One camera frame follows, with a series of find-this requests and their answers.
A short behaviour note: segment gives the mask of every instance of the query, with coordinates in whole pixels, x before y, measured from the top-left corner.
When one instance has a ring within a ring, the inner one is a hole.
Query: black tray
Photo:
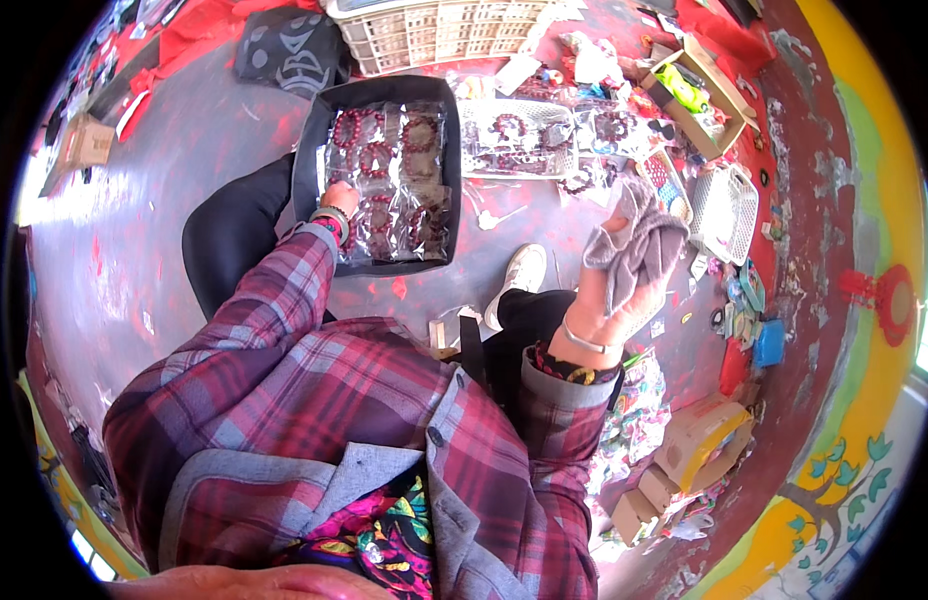
[[[328,143],[328,131],[341,109],[359,109],[375,102],[404,104],[440,102],[444,110],[444,150],[441,154],[441,184],[450,188],[450,211],[447,220],[446,260],[407,262],[374,261],[370,265],[338,264],[334,276],[357,275],[394,277],[421,273],[451,264],[458,245],[461,214],[461,149],[458,104],[454,92],[443,78],[421,75],[395,75],[368,78],[329,87],[314,96],[310,111],[303,120],[301,141],[291,173],[291,200],[294,216],[307,221],[317,209],[317,148]]]

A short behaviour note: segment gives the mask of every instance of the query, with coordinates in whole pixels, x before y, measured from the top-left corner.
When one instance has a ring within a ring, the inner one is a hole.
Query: wrist
[[[606,318],[594,318],[592,312],[582,308],[577,302],[567,308],[564,323],[558,327],[550,341],[547,353],[558,360],[587,367],[607,370],[621,365],[624,345],[613,339],[613,333],[604,327]],[[568,330],[574,337],[598,346],[613,347],[608,352],[595,351],[575,342],[568,336]]]

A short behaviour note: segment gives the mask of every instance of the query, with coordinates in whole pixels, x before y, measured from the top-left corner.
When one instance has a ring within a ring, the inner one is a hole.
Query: blue container
[[[751,285],[748,274],[754,276],[753,286]],[[764,282],[761,281],[761,276],[754,267],[754,261],[751,260],[750,256],[744,261],[744,266],[740,269],[738,279],[740,280],[740,289],[744,291],[744,294],[747,296],[747,301],[754,307],[754,310],[758,311],[758,313],[764,312],[766,297]]]
[[[784,322],[780,318],[766,320],[757,342],[754,342],[754,364],[770,367],[784,360]]]

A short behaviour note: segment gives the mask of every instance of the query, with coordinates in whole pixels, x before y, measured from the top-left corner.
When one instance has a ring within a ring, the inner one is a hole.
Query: black bag
[[[311,100],[350,79],[350,54],[338,25],[326,14],[279,6],[247,17],[237,42],[237,78]]]

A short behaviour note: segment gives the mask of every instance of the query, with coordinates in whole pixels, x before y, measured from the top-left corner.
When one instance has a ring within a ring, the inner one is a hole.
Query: silver bracelet
[[[625,345],[623,342],[615,343],[614,345],[604,345],[602,343],[592,343],[579,338],[574,333],[571,333],[571,330],[568,328],[568,315],[565,313],[564,318],[561,319],[561,327],[564,328],[564,333],[567,336],[567,339],[571,342],[574,342],[579,347],[587,349],[592,353],[600,354],[614,354],[614,353],[623,353],[625,351]]]
[[[310,214],[310,218],[307,219],[307,222],[313,223],[314,219],[318,217],[329,217],[341,226],[341,244],[343,244],[347,240],[348,235],[351,234],[351,225],[344,217],[344,212],[340,208],[322,206]]]

